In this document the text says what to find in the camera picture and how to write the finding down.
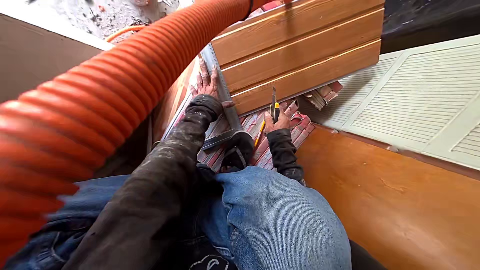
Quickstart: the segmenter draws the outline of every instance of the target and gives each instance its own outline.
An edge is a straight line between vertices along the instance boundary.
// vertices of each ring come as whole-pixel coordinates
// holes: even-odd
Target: leg
[[[217,180],[222,200],[199,223],[239,269],[351,269],[347,233],[317,191],[252,166]]]
[[[60,269],[127,178],[120,175],[75,183],[80,187],[77,193],[62,198],[65,206],[48,216],[49,222],[7,261],[5,269]]]

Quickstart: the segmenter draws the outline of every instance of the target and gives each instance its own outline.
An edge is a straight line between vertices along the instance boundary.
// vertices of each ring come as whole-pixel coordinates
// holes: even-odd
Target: hand
[[[208,74],[207,66],[205,65],[205,61],[200,58],[198,60],[200,64],[200,73],[197,75],[197,85],[196,86],[189,86],[190,91],[192,92],[193,97],[197,95],[210,95],[214,98],[218,99],[218,70],[216,66],[212,67],[212,78],[210,79],[210,75]],[[235,106],[235,103],[232,101],[224,101],[222,102],[223,108],[230,108]]]
[[[280,114],[278,121],[273,124],[272,116],[268,111],[265,112],[265,134],[268,134],[274,130],[282,128],[290,128],[290,119],[285,115],[285,109],[287,109],[287,103],[280,104]]]

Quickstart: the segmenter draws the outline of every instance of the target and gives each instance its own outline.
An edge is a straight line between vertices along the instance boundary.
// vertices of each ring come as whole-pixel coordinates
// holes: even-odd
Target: black jacket
[[[150,269],[175,240],[172,224],[197,180],[197,154],[222,105],[198,95],[170,136],[159,143],[107,203],[63,269]],[[300,181],[290,131],[268,134],[277,171]]]

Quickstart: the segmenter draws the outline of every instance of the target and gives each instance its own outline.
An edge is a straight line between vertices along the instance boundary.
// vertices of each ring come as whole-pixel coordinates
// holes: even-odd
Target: white louvered door
[[[322,124],[480,169],[480,36],[381,55],[340,82]]]

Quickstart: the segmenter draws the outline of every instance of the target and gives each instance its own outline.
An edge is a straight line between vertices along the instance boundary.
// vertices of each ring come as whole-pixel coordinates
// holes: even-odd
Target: left hand
[[[193,97],[205,94],[218,99],[218,70],[216,69],[216,66],[214,65],[212,67],[212,78],[210,78],[205,61],[200,58],[198,62],[200,64],[200,73],[197,75],[197,85],[189,86]],[[222,106],[223,108],[230,108],[235,106],[235,103],[232,101],[224,101],[222,102]]]

